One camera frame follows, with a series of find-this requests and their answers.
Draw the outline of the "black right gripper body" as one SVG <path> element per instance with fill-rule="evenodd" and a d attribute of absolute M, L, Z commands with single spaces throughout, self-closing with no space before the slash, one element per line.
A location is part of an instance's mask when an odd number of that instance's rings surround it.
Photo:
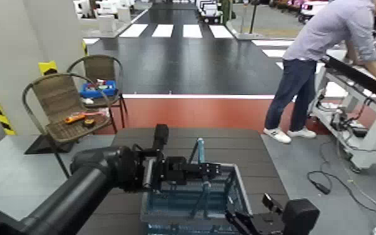
<path fill-rule="evenodd" d="M 253 225 L 252 234 L 260 235 L 283 235 L 284 222 L 282 221 L 282 213 L 266 212 L 254 214 L 251 218 Z"/>

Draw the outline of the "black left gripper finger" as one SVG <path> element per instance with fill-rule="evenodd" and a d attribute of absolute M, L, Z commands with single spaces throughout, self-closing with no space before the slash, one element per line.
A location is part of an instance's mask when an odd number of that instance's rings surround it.
<path fill-rule="evenodd" d="M 186 164 L 184 166 L 185 170 L 218 170 L 221 165 L 211 162 L 203 162 L 199 164 Z"/>
<path fill-rule="evenodd" d="M 186 176 L 220 176 L 222 173 L 215 169 L 205 169 L 198 171 L 186 171 Z"/>

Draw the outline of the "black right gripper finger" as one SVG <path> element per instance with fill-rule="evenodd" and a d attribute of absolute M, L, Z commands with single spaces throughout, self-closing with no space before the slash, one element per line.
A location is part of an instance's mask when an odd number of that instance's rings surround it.
<path fill-rule="evenodd" d="M 265 193 L 262 197 L 262 204 L 272 213 L 281 215 L 284 211 L 282 205 L 271 195 Z"/>
<path fill-rule="evenodd" d="M 232 212 L 227 209 L 225 211 L 225 218 L 231 225 L 233 225 L 238 230 L 240 234 L 254 234 L 254 227 L 250 217 L 236 211 Z"/>

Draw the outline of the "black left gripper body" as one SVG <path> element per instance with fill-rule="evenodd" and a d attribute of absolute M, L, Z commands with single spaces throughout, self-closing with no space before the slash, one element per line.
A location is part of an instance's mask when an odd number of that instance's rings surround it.
<path fill-rule="evenodd" d="M 169 156 L 156 159 L 147 173 L 142 186 L 144 189 L 160 192 L 163 184 L 169 184 L 171 188 L 187 184 L 185 167 L 187 159 L 183 156 Z"/>

